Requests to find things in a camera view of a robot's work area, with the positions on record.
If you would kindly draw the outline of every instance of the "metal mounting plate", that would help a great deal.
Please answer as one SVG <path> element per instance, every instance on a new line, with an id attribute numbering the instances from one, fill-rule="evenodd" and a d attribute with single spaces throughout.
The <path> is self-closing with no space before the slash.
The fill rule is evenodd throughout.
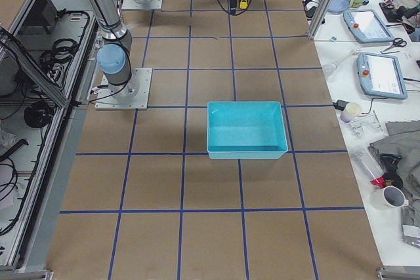
<path id="1" fill-rule="evenodd" d="M 124 0 L 122 10 L 124 11 L 147 11 L 161 10 L 163 0 L 152 0 L 149 3 L 136 3 L 133 0 Z"/>
<path id="2" fill-rule="evenodd" d="M 152 81 L 152 69 L 151 68 L 133 68 L 133 79 L 138 81 L 139 88 L 137 94 L 127 99 L 126 102 L 109 96 L 103 100 L 99 100 L 95 103 L 96 110 L 133 110 L 138 108 L 140 110 L 147 109 L 147 103 L 149 100 L 150 82 Z M 101 85 L 107 85 L 108 80 L 105 76 L 102 77 Z M 98 98 L 102 98 L 110 95 L 109 89 L 102 89 L 99 91 Z"/>

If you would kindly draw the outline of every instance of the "tablet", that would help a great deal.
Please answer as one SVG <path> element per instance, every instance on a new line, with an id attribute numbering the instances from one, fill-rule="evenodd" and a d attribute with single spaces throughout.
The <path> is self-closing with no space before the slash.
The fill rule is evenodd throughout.
<path id="1" fill-rule="evenodd" d="M 394 36 L 374 10 L 346 10 L 344 21 L 353 36 L 361 43 L 392 42 Z"/>
<path id="2" fill-rule="evenodd" d="M 401 100 L 407 98 L 397 57 L 362 52 L 358 56 L 357 66 L 365 94 Z"/>

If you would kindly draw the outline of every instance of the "tablet screen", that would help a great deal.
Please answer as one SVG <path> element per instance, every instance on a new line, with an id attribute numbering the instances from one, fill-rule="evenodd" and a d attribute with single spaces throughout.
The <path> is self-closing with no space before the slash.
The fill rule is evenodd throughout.
<path id="1" fill-rule="evenodd" d="M 373 91 L 401 94 L 400 82 L 392 58 L 368 55 L 367 62 Z"/>
<path id="2" fill-rule="evenodd" d="M 358 11 L 350 13 L 354 23 L 359 25 L 358 29 L 364 34 L 366 39 L 384 39 L 387 38 L 387 32 L 376 19 L 371 11 Z"/>

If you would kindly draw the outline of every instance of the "light blue cap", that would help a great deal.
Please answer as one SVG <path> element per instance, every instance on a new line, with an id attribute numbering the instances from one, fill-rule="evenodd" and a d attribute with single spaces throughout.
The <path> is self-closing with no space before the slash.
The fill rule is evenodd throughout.
<path id="1" fill-rule="evenodd" d="M 113 75 L 119 73 L 125 65 L 124 50 L 115 44 L 107 44 L 98 50 L 96 56 L 100 69 L 104 73 Z"/>

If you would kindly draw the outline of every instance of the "turquoise container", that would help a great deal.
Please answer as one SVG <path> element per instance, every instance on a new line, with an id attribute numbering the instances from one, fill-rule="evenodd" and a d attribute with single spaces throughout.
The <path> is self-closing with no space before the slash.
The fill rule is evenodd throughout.
<path id="1" fill-rule="evenodd" d="M 278 159 L 287 152 L 279 102 L 209 102 L 210 159 Z"/>

